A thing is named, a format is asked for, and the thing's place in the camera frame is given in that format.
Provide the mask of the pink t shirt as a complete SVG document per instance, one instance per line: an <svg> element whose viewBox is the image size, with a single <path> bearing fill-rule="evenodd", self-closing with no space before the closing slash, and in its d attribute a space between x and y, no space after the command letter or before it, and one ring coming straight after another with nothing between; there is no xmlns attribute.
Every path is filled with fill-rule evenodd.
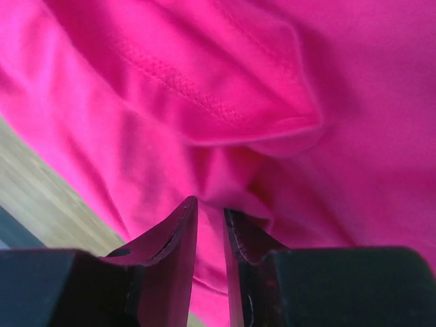
<svg viewBox="0 0 436 327"><path fill-rule="evenodd" d="M434 1L2 1L1 115L125 240L198 198L208 326L225 208L435 265Z"/></svg>

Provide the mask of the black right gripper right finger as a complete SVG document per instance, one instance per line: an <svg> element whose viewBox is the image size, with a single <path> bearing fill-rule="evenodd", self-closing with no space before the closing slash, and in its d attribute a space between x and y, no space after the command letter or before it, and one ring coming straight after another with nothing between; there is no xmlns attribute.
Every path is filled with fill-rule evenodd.
<svg viewBox="0 0 436 327"><path fill-rule="evenodd" d="M290 249L242 212L224 218L232 326L435 325L435 276L416 251Z"/></svg>

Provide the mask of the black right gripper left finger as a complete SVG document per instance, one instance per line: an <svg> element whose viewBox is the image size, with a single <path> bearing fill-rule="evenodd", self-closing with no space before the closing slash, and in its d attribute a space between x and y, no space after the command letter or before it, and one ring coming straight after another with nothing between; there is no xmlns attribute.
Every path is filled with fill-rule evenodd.
<svg viewBox="0 0 436 327"><path fill-rule="evenodd" d="M3 250L1 325L186 326L197 230L198 200L189 196L105 257Z"/></svg>

